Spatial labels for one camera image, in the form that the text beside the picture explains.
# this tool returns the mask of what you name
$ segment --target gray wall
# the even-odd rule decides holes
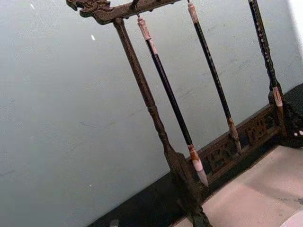
[[[303,82],[287,3],[259,2],[286,92]],[[267,104],[268,93],[248,3],[196,6],[240,123]],[[193,141],[202,147],[228,127],[187,4],[143,16]],[[168,172],[112,25],[81,18],[63,0],[1,1],[0,22],[0,226],[83,227]],[[187,156],[136,18],[126,27],[171,144]]]

